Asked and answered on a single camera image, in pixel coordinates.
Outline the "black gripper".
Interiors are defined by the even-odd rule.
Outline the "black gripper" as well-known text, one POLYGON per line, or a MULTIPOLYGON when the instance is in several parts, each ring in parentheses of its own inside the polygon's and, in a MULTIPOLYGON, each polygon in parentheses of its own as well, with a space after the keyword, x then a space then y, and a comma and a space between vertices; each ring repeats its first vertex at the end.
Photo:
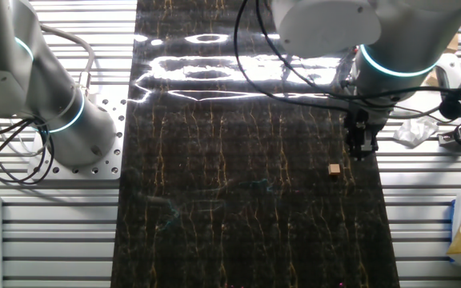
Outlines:
POLYGON ((351 137, 366 138, 361 147, 354 138, 347 139, 349 154, 353 159, 365 159, 378 150, 375 136, 379 132, 379 118, 373 110, 361 106, 349 106, 344 126, 351 137))

